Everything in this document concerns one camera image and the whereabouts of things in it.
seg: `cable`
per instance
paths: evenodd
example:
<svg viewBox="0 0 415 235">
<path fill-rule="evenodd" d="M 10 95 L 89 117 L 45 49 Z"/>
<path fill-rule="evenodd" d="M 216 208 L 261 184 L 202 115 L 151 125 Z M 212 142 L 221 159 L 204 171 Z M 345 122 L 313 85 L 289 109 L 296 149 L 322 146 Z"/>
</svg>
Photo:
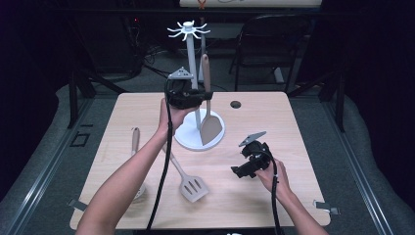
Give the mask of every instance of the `cable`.
<svg viewBox="0 0 415 235">
<path fill-rule="evenodd" d="M 155 219 L 156 212 L 157 212 L 157 208 L 159 206 L 159 202 L 160 202 L 160 198 L 161 198 L 162 186 L 164 185 L 164 180 L 165 180 L 165 176 L 167 175 L 168 164 L 169 164 L 169 160 L 170 160 L 171 141 L 172 141 L 172 138 L 173 138 L 173 123 L 171 121 L 170 102 L 169 102 L 169 100 L 167 100 L 167 96 L 166 96 L 166 94 L 167 94 L 166 91 L 167 91 L 167 85 L 168 85 L 168 83 L 169 83 L 169 80 L 167 80 L 165 82 L 165 86 L 164 86 L 165 105 L 166 105 L 166 108 L 167 108 L 167 116 L 168 116 L 167 148 L 165 150 L 164 168 L 163 168 L 162 174 L 161 174 L 161 180 L 160 180 L 160 184 L 159 184 L 159 190 L 157 192 L 156 201 L 155 201 L 155 205 L 153 207 L 152 215 L 150 216 L 149 223 L 147 224 L 146 234 L 150 234 L 150 232 L 151 232 L 151 228 L 152 228 L 152 225 L 153 225 L 153 221 Z"/>
<path fill-rule="evenodd" d="M 159 70 L 159 69 L 156 69 L 156 68 L 148 66 L 148 65 L 144 65 L 144 67 L 147 68 L 150 71 L 155 72 L 156 74 L 158 74 L 158 75 L 160 75 L 164 78 L 167 78 L 168 75 L 171 74 L 171 72 L 169 72 L 169 71 Z"/>
<path fill-rule="evenodd" d="M 271 189 L 271 203 L 272 203 L 272 213 L 274 215 L 274 223 L 275 223 L 275 234 L 276 235 L 284 235 L 284 230 L 280 226 L 280 220 L 278 218 L 278 212 L 277 212 L 277 183 L 278 183 L 278 169 L 277 164 L 275 163 L 274 158 L 264 152 L 264 151 L 252 151 L 253 154 L 264 154 L 269 157 L 269 159 L 272 161 L 272 165 L 274 168 L 274 176 L 272 178 L 272 189 Z"/>
</svg>

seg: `left arm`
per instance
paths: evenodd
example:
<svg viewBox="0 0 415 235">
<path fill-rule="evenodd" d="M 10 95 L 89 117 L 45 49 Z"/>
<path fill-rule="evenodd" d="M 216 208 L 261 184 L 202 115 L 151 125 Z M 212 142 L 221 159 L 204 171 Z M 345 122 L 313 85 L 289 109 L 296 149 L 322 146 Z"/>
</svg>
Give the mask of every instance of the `left arm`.
<svg viewBox="0 0 415 235">
<path fill-rule="evenodd" d="M 173 133 L 183 118 L 197 108 L 171 108 Z M 168 117 L 165 100 L 161 100 L 160 123 L 156 133 L 133 157 L 120 166 L 98 189 L 79 221 L 76 234 L 114 234 L 147 173 L 167 140 Z"/>
</svg>

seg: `spatula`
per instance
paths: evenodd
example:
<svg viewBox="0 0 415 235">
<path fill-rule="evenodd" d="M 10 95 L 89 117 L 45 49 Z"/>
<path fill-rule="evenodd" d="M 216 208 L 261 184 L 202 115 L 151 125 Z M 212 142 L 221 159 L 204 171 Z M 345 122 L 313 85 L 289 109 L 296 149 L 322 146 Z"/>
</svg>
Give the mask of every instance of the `spatula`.
<svg viewBox="0 0 415 235">
<path fill-rule="evenodd" d="M 140 142 L 140 129 L 135 127 L 132 132 L 132 147 L 131 147 L 131 156 L 134 156 L 138 151 L 138 144 Z M 144 183 L 140 186 L 137 194 L 134 196 L 134 200 L 138 199 L 146 190 Z"/>
<path fill-rule="evenodd" d="M 202 68 L 204 71 L 205 91 L 210 91 L 210 68 L 208 55 L 202 55 Z M 207 100 L 207 114 L 201 123 L 201 138 L 204 145 L 212 141 L 222 131 L 220 119 L 210 114 L 210 100 Z"/>
<path fill-rule="evenodd" d="M 162 146 L 164 152 L 166 152 L 166 145 Z M 199 176 L 191 176 L 186 174 L 176 158 L 174 158 L 173 153 L 170 152 L 170 160 L 176 166 L 177 170 L 180 173 L 182 178 L 180 184 L 180 192 L 183 196 L 194 203 L 198 201 L 201 197 L 208 193 L 208 186 L 205 185 L 204 181 Z"/>
</svg>

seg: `spatula head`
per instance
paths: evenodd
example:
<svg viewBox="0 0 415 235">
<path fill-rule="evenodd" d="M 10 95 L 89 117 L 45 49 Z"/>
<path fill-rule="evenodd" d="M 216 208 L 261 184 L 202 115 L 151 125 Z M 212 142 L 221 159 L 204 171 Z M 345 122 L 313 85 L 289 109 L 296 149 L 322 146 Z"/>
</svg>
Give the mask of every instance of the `spatula head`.
<svg viewBox="0 0 415 235">
<path fill-rule="evenodd" d="M 205 117 L 201 124 L 201 139 L 204 145 L 208 144 L 222 131 L 222 123 L 215 116 Z"/>
<path fill-rule="evenodd" d="M 208 193 L 208 187 L 200 177 L 187 176 L 180 184 L 180 192 L 187 200 L 194 203 Z"/>
</svg>

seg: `desk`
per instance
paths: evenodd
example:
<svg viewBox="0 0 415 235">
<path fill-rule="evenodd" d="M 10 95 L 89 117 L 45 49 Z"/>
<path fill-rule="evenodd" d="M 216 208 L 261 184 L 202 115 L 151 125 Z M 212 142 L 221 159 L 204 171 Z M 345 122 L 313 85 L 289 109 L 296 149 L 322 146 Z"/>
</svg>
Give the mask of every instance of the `desk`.
<svg viewBox="0 0 415 235">
<path fill-rule="evenodd" d="M 321 0 L 207 0 L 206 8 L 319 8 Z M 198 7 L 198 0 L 180 0 L 180 7 Z"/>
<path fill-rule="evenodd" d="M 162 93 L 121 94 L 91 166 L 79 201 L 88 204 L 102 183 L 130 158 L 132 129 L 141 131 L 141 148 L 156 131 Z M 233 109 L 232 101 L 242 107 Z M 296 119 L 287 95 L 282 92 L 216 92 L 212 110 L 224 120 L 226 131 L 214 148 L 192 152 L 173 138 L 172 153 L 184 171 L 200 176 L 209 193 L 195 203 L 179 192 L 178 171 L 171 164 L 165 179 L 153 229 L 177 228 L 254 228 L 273 227 L 270 193 L 256 178 L 238 178 L 230 166 L 247 160 L 238 147 L 249 134 L 266 131 L 258 141 L 266 142 L 273 156 L 284 162 L 291 186 L 312 216 L 327 225 L 330 216 L 313 206 L 313 200 L 324 202 Z M 145 229 L 149 221 L 161 178 L 164 152 L 159 153 L 147 178 L 146 191 L 131 204 L 117 229 Z M 285 210 L 277 203 L 282 226 L 293 226 Z M 82 211 L 75 210 L 70 227 L 76 228 Z"/>
</svg>

